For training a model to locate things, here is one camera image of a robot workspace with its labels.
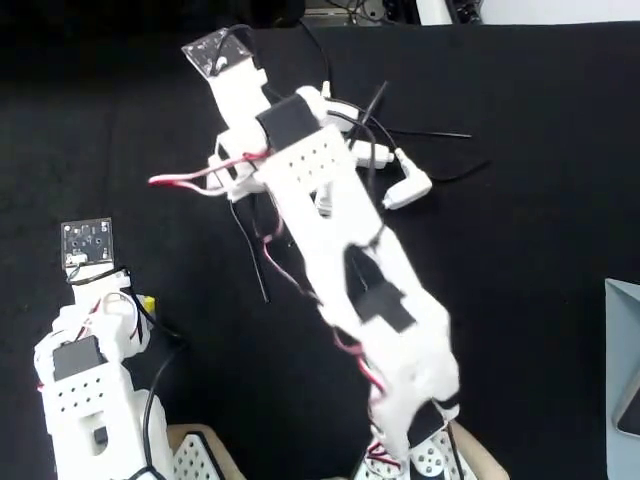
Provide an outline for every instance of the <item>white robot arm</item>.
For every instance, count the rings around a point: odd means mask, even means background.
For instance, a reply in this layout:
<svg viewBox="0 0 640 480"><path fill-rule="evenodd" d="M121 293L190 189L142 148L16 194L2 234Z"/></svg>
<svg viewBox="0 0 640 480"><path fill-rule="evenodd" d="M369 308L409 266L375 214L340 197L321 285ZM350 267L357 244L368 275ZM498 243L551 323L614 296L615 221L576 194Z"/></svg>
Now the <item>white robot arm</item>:
<svg viewBox="0 0 640 480"><path fill-rule="evenodd" d="M233 35L238 29L220 30L183 48L209 83L229 127L218 135L208 169L200 172L207 174L207 186L199 193L226 195L232 202L269 193L304 258L322 317L357 342L360 367L372 382L374 437L406 462L414 446L408 432L421 412L435 405L446 423L459 410L449 315L420 284L355 171L359 155L350 151L339 127L346 129L358 112L309 86L271 105L262 92L266 74ZM378 151L370 161L381 161ZM403 166L415 167L401 150L396 156ZM150 183L180 180L168 177ZM187 186L182 183L174 185ZM318 211L316 192L330 196L330 216ZM352 262L368 272L365 292L349 289L346 272ZM423 433L420 441L435 432Z"/></svg>
<svg viewBox="0 0 640 480"><path fill-rule="evenodd" d="M154 397L148 422L151 469L142 428L149 392L134 391L121 364L147 348L150 329L129 290L128 272L114 270L111 222L64 224L62 238L75 305L60 310L34 354L58 478L171 479L164 409Z"/></svg>

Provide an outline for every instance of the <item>black cloth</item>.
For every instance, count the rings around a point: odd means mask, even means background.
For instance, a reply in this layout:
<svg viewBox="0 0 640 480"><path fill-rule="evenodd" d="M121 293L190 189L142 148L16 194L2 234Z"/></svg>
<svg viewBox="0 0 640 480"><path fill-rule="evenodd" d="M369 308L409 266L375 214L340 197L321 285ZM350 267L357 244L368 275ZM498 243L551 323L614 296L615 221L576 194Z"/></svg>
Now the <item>black cloth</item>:
<svg viewBox="0 0 640 480"><path fill-rule="evenodd" d="M461 422L512 478L605 478L603 280L640 280L640 26L318 36L337 96L366 103L389 80L383 123L473 133L492 161L386 216L451 312ZM159 389L170 423L211 425L248 478L348 474L366 444L366 382L312 302L266 265L262 303L226 201L145 184L200 168L223 126L180 52L192 39L2 50L3 478L54 477L32 348L71 300L59 223L99 216L137 290L191 342ZM257 39L278 91L319 85L301 31ZM427 169L471 145L397 139ZM300 274L294 248L273 253ZM132 362L138 386L159 340Z"/></svg>

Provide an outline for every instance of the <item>connector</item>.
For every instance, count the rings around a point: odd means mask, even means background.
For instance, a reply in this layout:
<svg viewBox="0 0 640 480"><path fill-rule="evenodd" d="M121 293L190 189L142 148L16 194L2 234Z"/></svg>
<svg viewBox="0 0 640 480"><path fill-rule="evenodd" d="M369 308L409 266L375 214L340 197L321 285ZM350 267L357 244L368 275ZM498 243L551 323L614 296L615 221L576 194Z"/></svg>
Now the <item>connector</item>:
<svg viewBox="0 0 640 480"><path fill-rule="evenodd" d="M358 159L356 166L369 168L371 161L371 144L362 140L356 140L351 147L351 153ZM393 153L385 145L376 144L375 147L375 167L379 170L387 163L393 161Z"/></svg>
<svg viewBox="0 0 640 480"><path fill-rule="evenodd" d="M316 198L314 203L320 215L322 215L323 217L331 216L332 203L330 183L321 185L320 188L318 188L318 190L316 191Z"/></svg>
<svg viewBox="0 0 640 480"><path fill-rule="evenodd" d="M387 210L402 208L424 197L433 186L427 174L420 170L401 148L396 149L394 153L407 178L396 183L385 193L382 205Z"/></svg>
<svg viewBox="0 0 640 480"><path fill-rule="evenodd" d="M324 98L331 98L331 82L329 80L322 82L322 90L320 94Z"/></svg>

